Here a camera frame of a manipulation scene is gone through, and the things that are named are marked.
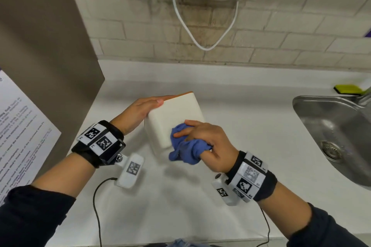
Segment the person's right hand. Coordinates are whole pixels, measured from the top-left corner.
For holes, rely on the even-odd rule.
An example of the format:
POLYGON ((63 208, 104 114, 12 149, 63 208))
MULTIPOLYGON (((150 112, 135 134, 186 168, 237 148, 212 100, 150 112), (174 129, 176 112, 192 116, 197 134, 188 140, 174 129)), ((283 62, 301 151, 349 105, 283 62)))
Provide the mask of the person's right hand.
POLYGON ((186 141, 201 139, 211 145, 221 157, 220 173, 228 173, 237 161, 239 150, 232 145, 220 126, 207 123, 205 127, 190 127, 174 134, 176 138, 182 136, 187 136, 186 141))

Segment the person's left hand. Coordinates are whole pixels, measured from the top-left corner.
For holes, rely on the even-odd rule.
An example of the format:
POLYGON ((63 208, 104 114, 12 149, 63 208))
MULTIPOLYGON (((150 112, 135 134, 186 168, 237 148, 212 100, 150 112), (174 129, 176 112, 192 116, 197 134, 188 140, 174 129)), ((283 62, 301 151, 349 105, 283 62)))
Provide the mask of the person's left hand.
POLYGON ((131 133, 154 109, 141 109, 136 106, 136 101, 127 107, 121 114, 110 123, 120 130, 123 135, 131 133))

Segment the white box with orange lid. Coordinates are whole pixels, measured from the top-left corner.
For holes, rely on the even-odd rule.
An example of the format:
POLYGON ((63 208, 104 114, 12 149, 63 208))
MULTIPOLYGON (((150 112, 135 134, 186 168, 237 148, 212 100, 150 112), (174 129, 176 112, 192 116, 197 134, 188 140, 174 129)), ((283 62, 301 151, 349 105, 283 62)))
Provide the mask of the white box with orange lid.
POLYGON ((185 120, 206 122, 192 91, 164 100, 162 106, 150 111, 144 129, 154 155, 165 156, 174 150, 170 140, 172 129, 185 120))

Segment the blue cleaning cloth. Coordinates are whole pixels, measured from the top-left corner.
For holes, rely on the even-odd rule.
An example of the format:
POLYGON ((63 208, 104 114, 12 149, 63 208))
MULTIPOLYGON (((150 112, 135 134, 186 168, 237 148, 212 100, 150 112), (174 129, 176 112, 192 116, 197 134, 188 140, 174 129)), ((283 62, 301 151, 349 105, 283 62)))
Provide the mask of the blue cleaning cloth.
POLYGON ((171 130, 170 141, 173 151, 168 156, 170 161, 182 161, 190 165, 196 165, 201 161, 200 156, 204 151, 212 150, 212 146, 204 140, 195 139, 186 141, 187 136, 174 137, 175 133, 190 127, 185 123, 181 123, 171 130))

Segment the person's left forearm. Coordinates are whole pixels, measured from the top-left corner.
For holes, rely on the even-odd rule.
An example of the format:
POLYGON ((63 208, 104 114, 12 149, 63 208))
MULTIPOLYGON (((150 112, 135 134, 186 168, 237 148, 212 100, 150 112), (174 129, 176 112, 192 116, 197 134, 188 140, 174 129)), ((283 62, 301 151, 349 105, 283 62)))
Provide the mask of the person's left forearm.
POLYGON ((0 247, 45 247, 95 170, 71 153, 30 185, 10 190, 0 206, 0 247))

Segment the person's right forearm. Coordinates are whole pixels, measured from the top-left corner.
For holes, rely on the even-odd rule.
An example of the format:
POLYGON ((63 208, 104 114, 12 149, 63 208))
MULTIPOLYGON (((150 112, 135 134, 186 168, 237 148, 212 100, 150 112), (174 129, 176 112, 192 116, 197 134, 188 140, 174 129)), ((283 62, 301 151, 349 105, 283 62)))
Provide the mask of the person's right forearm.
POLYGON ((261 190, 254 200, 287 238, 286 247, 368 247, 326 211, 280 182, 261 190))

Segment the black marker wristband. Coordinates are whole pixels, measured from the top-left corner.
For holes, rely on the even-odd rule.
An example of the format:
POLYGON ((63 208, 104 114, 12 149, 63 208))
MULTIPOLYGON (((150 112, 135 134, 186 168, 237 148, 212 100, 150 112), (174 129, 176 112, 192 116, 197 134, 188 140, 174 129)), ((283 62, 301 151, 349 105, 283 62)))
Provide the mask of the black marker wristband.
POLYGON ((226 177, 228 189, 245 203, 267 199, 277 185, 277 178, 268 170, 267 164, 250 152, 244 151, 239 151, 226 177))
POLYGON ((117 156, 126 147, 123 140, 124 135, 117 127, 101 120, 76 138, 77 143, 71 151, 98 169, 116 163, 117 156))

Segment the blue trousers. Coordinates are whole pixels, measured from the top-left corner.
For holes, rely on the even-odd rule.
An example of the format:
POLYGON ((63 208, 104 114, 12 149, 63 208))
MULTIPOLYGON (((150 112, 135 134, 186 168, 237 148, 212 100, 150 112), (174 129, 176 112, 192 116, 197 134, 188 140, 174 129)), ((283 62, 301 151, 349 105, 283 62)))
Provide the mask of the blue trousers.
POLYGON ((212 247, 204 243, 193 243, 184 239, 176 239, 167 243, 165 247, 212 247))

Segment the sink drain strainer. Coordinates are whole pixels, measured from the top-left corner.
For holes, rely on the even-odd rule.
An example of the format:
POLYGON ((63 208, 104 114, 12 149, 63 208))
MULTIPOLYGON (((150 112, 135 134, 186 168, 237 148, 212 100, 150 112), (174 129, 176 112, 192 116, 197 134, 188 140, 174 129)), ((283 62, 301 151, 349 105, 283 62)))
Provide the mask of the sink drain strainer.
POLYGON ((346 151, 335 143, 322 140, 319 143, 319 148, 329 162, 339 164, 346 162, 346 151))

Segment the brown cabinet panel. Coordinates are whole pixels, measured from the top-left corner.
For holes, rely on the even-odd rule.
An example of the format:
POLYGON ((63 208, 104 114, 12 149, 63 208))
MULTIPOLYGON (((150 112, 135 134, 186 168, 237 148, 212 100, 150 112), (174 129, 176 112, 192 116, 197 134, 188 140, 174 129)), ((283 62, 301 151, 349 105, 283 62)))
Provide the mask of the brown cabinet panel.
POLYGON ((39 177, 69 153, 105 80, 75 0, 0 0, 0 67, 61 131, 39 177))

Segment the stainless steel sink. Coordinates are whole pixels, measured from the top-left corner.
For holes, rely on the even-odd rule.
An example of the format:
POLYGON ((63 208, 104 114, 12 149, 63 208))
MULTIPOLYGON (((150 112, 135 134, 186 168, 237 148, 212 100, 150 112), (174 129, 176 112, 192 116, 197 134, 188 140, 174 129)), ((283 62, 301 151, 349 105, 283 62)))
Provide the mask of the stainless steel sink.
POLYGON ((371 191, 371 95, 297 96, 292 105, 318 147, 324 140, 346 151, 346 162, 332 166, 371 191))

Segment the printed paper notice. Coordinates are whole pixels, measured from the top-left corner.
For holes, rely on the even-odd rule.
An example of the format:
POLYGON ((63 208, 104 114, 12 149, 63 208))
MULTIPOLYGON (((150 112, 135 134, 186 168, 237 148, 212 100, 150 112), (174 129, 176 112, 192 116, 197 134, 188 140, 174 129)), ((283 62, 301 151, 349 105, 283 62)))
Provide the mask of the printed paper notice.
POLYGON ((0 206, 31 184, 61 132, 0 68, 0 206))

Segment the yellow-green black sponge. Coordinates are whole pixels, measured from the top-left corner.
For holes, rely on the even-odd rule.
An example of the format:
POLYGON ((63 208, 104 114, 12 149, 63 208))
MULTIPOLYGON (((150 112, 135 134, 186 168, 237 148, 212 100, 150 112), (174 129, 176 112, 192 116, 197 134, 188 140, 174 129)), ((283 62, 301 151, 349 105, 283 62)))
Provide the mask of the yellow-green black sponge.
POLYGON ((361 89, 357 85, 353 84, 346 84, 346 85, 335 85, 333 88, 337 94, 339 95, 355 95, 355 96, 361 96, 364 94, 363 89, 361 89))

